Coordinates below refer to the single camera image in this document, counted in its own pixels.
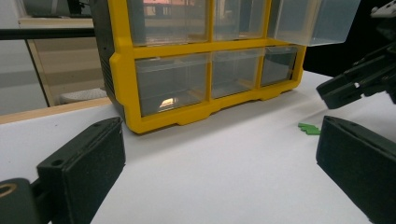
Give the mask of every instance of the yellow storage organizer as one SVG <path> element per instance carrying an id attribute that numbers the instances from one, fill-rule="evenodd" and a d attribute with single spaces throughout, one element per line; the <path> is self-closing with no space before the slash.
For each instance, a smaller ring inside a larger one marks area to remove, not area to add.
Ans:
<path id="1" fill-rule="evenodd" d="M 91 5 L 107 94 L 135 133 L 299 85 L 305 47 L 266 37 L 271 0 L 154 2 Z"/>

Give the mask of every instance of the table surface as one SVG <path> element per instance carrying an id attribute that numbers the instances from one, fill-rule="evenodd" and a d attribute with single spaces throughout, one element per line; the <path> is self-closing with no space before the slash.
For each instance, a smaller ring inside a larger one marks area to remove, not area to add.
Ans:
<path id="1" fill-rule="evenodd" d="M 126 165 L 92 223 L 370 223 L 317 166 L 318 136 L 297 124 L 330 115 L 392 140 L 396 106 L 379 93 L 328 110 L 315 90 L 327 79 L 304 72 L 293 91 L 186 126 L 143 135 L 123 126 Z M 117 115 L 100 105 L 1 124 L 0 180 L 34 181 L 53 151 Z"/>

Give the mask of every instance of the green object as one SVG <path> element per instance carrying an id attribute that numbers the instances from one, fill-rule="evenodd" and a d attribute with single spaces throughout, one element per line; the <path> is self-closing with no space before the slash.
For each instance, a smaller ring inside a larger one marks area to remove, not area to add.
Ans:
<path id="1" fill-rule="evenodd" d="M 298 127 L 301 131 L 305 132 L 308 135 L 320 135 L 320 129 L 315 125 L 299 123 Z"/>

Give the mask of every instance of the yellow frame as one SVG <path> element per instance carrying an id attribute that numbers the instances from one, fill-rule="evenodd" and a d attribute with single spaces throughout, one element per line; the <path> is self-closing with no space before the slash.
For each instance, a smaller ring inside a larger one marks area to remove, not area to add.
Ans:
<path id="1" fill-rule="evenodd" d="M 214 11 L 215 1 L 209 1 L 209 11 Z M 203 102 L 195 105 L 183 106 L 158 114 L 141 116 L 140 103 L 137 90 L 137 79 L 134 68 L 134 59 L 150 57 L 175 56 L 197 52 L 213 52 L 228 49 L 265 48 L 267 46 L 285 46 L 289 43 L 266 38 L 268 20 L 271 8 L 271 0 L 266 0 L 266 9 L 263 28 L 263 37 L 259 39 L 246 39 L 238 41 L 213 42 L 213 13 L 210 13 L 208 22 L 209 40 L 205 43 L 188 45 L 158 46 L 158 47 L 134 47 L 129 18 L 127 0 L 108 0 L 111 18 L 112 32 L 114 37 L 115 53 L 110 58 L 111 73 L 113 76 L 114 90 L 117 101 L 123 105 L 125 122 L 135 133 L 145 133 L 172 124 L 185 125 L 201 119 L 206 119 L 210 114 L 222 108 L 238 105 L 252 100 L 268 100 L 277 97 L 284 91 L 296 88 L 303 74 L 303 62 L 306 47 L 301 46 L 297 53 L 291 79 L 270 86 L 261 86 L 261 76 L 257 76 L 255 88 L 219 99 L 211 96 L 211 66 L 208 64 L 206 79 L 206 98 Z M 259 66 L 258 74 L 262 73 L 263 59 Z"/>

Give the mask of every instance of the transparent drawer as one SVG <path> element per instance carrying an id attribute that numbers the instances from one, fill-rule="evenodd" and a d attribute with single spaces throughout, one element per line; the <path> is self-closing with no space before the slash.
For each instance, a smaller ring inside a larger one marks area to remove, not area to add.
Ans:
<path id="1" fill-rule="evenodd" d="M 254 88 L 263 49 L 213 53 L 212 97 L 220 98 Z"/>
<path id="2" fill-rule="evenodd" d="M 265 0 L 216 0 L 215 40 L 262 37 Z"/>
<path id="3" fill-rule="evenodd" d="M 135 46 L 205 42 L 209 0 L 128 0 Z"/>
<path id="4" fill-rule="evenodd" d="M 262 66 L 262 86 L 289 80 L 293 71 L 298 47 L 265 48 Z"/>
<path id="5" fill-rule="evenodd" d="M 208 54 L 136 60 L 142 116 L 202 102 Z"/>
<path id="6" fill-rule="evenodd" d="M 360 0 L 273 0 L 268 37 L 303 46 L 347 39 Z"/>

